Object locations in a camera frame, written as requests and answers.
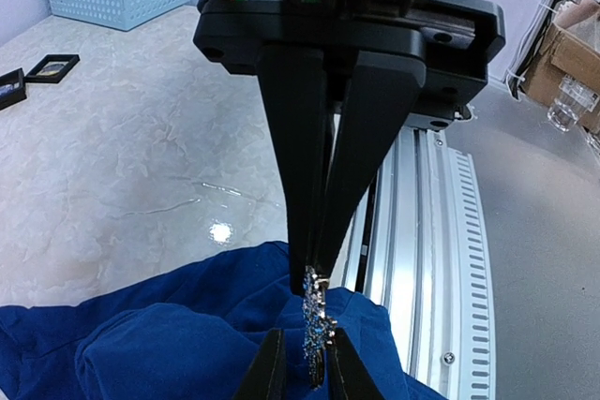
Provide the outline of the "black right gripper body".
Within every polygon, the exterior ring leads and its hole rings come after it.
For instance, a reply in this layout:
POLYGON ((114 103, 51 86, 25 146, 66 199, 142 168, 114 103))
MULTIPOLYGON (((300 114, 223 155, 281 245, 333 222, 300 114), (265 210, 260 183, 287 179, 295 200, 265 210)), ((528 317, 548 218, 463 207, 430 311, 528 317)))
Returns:
POLYGON ((427 0, 402 17, 342 16, 321 0, 199 0, 198 10, 195 46, 233 75, 256 75, 267 44, 323 51, 336 104, 359 52, 414 53, 427 75, 407 124, 421 129, 443 130, 462 119, 505 45, 503 10, 486 0, 427 0))

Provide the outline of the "sunset painting round brooch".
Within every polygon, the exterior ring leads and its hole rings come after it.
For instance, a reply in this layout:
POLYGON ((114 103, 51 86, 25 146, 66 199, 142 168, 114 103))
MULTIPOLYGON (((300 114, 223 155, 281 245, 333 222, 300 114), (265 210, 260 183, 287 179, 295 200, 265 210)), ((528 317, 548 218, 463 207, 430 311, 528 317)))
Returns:
POLYGON ((65 62, 49 62, 37 73, 37 75, 44 78, 56 76, 62 71, 65 65, 65 62))

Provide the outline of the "starry night round brooch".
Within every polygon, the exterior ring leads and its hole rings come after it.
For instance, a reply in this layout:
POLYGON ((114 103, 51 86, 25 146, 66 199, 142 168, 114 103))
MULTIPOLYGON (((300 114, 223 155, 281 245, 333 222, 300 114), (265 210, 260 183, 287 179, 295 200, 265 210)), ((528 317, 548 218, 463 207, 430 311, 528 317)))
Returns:
POLYGON ((5 84, 0 87, 0 97, 13 96, 19 93, 19 89, 13 84, 5 84))

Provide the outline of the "blue printed t-shirt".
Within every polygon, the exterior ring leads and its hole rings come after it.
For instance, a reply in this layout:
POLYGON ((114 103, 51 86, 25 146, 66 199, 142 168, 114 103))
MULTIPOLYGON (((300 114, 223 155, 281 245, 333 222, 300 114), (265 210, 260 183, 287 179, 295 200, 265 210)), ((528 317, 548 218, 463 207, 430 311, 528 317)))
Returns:
MULTIPOLYGON (((309 386, 304 294, 281 242, 226 251, 76 306, 1 310, 1 389, 10 399, 233 399, 266 335, 285 333, 284 399, 309 386)), ((401 366, 388 312, 344 288, 326 313, 375 384, 371 399, 434 399, 401 366)))

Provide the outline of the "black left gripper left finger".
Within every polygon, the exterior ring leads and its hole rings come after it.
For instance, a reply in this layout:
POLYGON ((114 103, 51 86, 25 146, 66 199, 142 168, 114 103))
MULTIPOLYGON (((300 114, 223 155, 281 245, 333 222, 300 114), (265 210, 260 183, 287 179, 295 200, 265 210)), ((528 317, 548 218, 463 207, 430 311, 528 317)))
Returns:
POLYGON ((263 339, 233 399, 280 400, 285 396, 285 333, 274 329, 263 339))

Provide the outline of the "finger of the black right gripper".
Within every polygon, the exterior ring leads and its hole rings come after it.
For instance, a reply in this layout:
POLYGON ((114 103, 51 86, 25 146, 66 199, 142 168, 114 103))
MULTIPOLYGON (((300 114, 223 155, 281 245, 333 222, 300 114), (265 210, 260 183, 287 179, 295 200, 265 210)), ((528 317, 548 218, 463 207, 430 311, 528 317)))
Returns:
POLYGON ((285 196, 291 291, 302 296, 323 199, 323 52, 266 45, 257 75, 285 196))
POLYGON ((426 80, 419 58, 360 52, 342 107, 322 211, 318 273, 333 272, 353 213, 426 80))

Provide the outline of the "white snowflake brooch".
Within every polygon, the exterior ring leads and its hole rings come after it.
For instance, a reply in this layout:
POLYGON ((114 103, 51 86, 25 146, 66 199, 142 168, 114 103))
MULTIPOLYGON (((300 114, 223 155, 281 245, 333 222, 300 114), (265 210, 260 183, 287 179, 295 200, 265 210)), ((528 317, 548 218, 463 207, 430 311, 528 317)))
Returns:
POLYGON ((309 386, 313 390, 321 388, 324 383, 325 353, 334 344, 338 324, 326 313, 325 296, 328 288, 329 279, 307 265, 303 280, 303 352, 308 364, 309 386))

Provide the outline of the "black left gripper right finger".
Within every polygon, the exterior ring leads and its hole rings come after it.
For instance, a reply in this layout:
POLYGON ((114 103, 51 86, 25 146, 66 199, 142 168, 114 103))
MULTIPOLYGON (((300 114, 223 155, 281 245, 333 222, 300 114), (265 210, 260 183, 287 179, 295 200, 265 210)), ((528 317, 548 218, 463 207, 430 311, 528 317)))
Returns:
POLYGON ((330 399, 371 399, 375 395, 375 384, 342 328, 335 329, 326 360, 330 399))

